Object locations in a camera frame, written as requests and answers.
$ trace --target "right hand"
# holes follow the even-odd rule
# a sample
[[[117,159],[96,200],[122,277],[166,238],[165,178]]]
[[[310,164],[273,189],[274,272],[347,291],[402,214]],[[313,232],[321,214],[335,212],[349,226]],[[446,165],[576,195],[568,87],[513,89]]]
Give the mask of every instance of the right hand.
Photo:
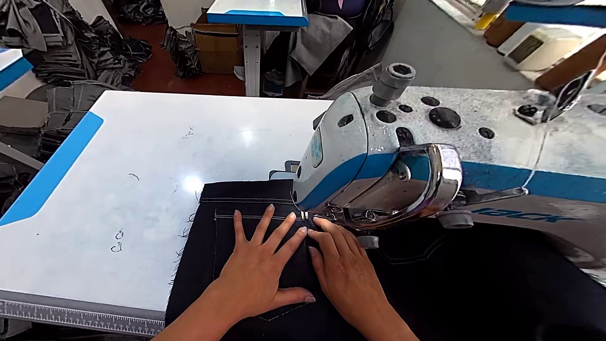
[[[307,230],[322,249],[320,253],[309,247],[313,267],[324,294],[343,318],[368,340],[418,340],[387,301],[358,239],[326,219],[314,218],[314,223],[325,232]]]

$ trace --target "floor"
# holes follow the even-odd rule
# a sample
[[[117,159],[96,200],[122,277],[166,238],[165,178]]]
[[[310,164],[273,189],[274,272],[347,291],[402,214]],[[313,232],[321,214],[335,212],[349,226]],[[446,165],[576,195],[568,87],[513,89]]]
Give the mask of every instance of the floor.
[[[121,24],[126,35],[144,39],[151,44],[151,58],[140,65],[141,74],[131,87],[145,92],[196,93],[203,95],[244,96],[244,82],[233,74],[205,73],[196,78],[175,76],[175,65],[168,51],[160,47],[166,24]]]

